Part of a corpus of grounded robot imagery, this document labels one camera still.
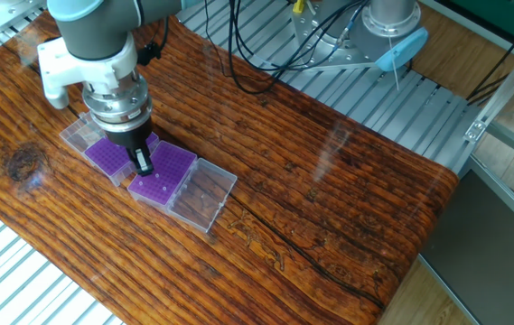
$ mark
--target clear plastic box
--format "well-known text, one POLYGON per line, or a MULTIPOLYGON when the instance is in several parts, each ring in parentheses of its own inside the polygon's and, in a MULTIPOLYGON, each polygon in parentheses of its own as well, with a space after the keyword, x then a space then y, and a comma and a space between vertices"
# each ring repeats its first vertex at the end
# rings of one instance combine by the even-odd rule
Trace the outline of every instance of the clear plastic box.
MULTIPOLYGON (((92 166, 104 172, 115 186, 120 186, 126 177, 136 171, 126 149, 111 143, 90 114, 81 113, 79 120, 62 131, 60 137, 92 166)), ((146 143, 153 152, 160 140, 157 135, 151 134, 146 143)))
POLYGON ((208 232, 237 176, 164 141, 151 160, 153 174, 138 175, 128 186, 132 197, 208 232))
POLYGON ((106 134, 87 113, 80 113, 79 120, 72 123, 64 131, 60 132, 60 137, 76 150, 82 157, 86 158, 84 152, 93 144, 105 137, 106 134))

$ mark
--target robotic arm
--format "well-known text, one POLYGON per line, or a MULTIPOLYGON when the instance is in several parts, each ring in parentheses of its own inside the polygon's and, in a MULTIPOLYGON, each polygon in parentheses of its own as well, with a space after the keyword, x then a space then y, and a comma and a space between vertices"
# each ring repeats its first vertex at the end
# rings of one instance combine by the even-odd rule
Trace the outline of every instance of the robotic arm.
MULTIPOLYGON (((46 98, 63 109, 69 104, 66 87, 81 82, 92 119, 111 142, 126 148, 140 175, 154 169, 145 142, 153 127, 152 99, 136 69, 138 55, 131 31, 200 1, 48 0, 62 37, 38 46, 46 98)), ((325 1, 328 6, 353 2, 325 1)), ((335 40, 343 42, 348 34, 366 58, 383 70, 401 66, 425 44, 427 33, 419 27, 416 0, 366 0, 357 11, 361 8, 362 23, 351 29, 356 12, 349 24, 338 27, 335 40)))
POLYGON ((200 0, 48 0, 59 39, 40 44, 44 94, 63 109, 69 85, 83 83, 82 97, 108 139, 126 148, 138 174, 152 173, 146 138, 152 133, 152 99, 136 69, 131 31, 200 0))

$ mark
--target green panel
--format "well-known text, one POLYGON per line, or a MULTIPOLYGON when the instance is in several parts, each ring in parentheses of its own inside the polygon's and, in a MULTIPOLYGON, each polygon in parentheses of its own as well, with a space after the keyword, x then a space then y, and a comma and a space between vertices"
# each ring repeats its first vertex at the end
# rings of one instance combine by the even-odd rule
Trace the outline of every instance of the green panel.
POLYGON ((445 5, 457 5, 462 10, 514 37, 514 0, 441 0, 439 2, 445 5))

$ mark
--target glossy table surface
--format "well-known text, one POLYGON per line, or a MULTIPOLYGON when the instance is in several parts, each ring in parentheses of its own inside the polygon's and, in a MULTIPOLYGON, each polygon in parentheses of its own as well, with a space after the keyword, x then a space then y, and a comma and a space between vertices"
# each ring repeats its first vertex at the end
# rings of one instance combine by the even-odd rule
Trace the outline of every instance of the glossy table surface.
MULTIPOLYGON (((155 26, 138 30, 138 45, 155 26)), ((140 68, 155 132, 235 173, 210 233, 134 201, 58 133, 85 111, 44 99, 44 13, 0 47, 0 219, 128 323, 373 324, 457 177, 284 84, 252 96, 171 21, 140 68)), ((262 75, 236 60, 239 74, 262 75)), ((247 87, 260 87, 242 78, 247 87)))

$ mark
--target blue part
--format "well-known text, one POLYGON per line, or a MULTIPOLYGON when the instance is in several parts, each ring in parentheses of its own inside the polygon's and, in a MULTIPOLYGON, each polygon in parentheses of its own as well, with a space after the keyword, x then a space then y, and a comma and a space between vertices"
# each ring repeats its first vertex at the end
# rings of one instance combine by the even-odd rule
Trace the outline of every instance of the blue part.
POLYGON ((202 0, 181 0, 182 9, 190 8, 193 5, 199 4, 202 0))
POLYGON ((103 2, 104 0, 48 0, 48 11, 56 20, 73 22, 86 17, 103 2))
POLYGON ((421 27, 395 45, 393 49, 383 54, 375 61, 375 64, 384 71, 393 71, 393 62, 395 62, 396 68, 401 67, 423 48, 425 42, 427 42, 427 37, 429 37, 429 33, 425 27, 421 27))

